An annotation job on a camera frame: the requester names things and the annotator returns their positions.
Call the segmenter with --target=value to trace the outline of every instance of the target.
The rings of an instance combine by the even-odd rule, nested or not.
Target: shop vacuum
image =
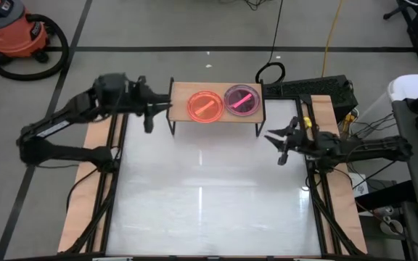
[[[60,60],[43,72],[21,75],[10,73],[2,67],[14,58],[32,57],[47,63],[46,47],[49,37],[57,35],[61,42]],[[20,0],[0,0],[0,75],[12,80],[40,80],[59,72],[69,57],[69,44],[60,27],[48,17],[31,14]]]

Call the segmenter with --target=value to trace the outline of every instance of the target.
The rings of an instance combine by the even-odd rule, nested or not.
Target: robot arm
[[[304,130],[296,129],[299,119],[294,117],[290,125],[281,130],[269,130],[285,141],[266,136],[266,138],[282,153],[278,164],[287,162],[288,151],[295,150],[316,161],[317,168],[331,170],[344,162],[385,158],[387,160],[408,161],[412,156],[412,146],[400,136],[387,137],[379,140],[343,141],[330,132],[319,131],[316,141],[310,141]]]
[[[74,96],[64,108],[21,130],[17,140],[20,159],[28,165],[46,160],[88,161],[100,170],[110,169],[113,158],[106,146],[95,149],[58,146],[46,138],[74,123],[92,123],[98,117],[103,120],[119,113],[144,115],[144,131],[151,133],[153,117],[170,106],[168,95],[153,93],[144,76],[137,82],[119,73],[99,76],[89,90]]]

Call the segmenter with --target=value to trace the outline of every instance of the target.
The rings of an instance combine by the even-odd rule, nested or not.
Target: white table surface
[[[297,114],[294,101],[266,101],[254,124],[177,122],[152,134],[128,121],[107,244],[112,255],[319,256],[304,157],[285,166],[262,137]]]

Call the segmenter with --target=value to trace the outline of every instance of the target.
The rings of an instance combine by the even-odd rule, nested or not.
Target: black hose
[[[41,14],[27,14],[25,16],[28,22],[44,22],[45,25],[49,25],[54,29],[54,32],[59,37],[59,40],[61,41],[61,58],[57,62],[57,64],[53,67],[51,67],[48,70],[45,70],[43,72],[28,74],[28,75],[20,75],[16,73],[10,73],[5,70],[0,65],[0,76],[12,79],[12,80],[40,80],[44,78],[51,77],[58,73],[66,64],[67,60],[69,58],[69,43],[67,42],[67,38],[65,37],[65,34],[62,32],[61,28],[51,19],[48,17],[45,17]]]

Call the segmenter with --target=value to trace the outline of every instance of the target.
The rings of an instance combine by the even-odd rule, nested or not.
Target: small wooden platform
[[[172,122],[177,121],[193,121],[187,111],[187,103],[189,98],[199,91],[212,91],[218,94],[221,99],[224,99],[226,91],[235,85],[247,85],[254,88],[261,98],[261,104],[259,110],[249,116],[237,116],[230,113],[226,108],[218,122],[224,123],[262,123],[265,120],[264,117],[264,103],[262,97],[261,84],[257,83],[182,83],[174,82],[171,84],[171,100],[172,107],[168,112],[168,119]]]

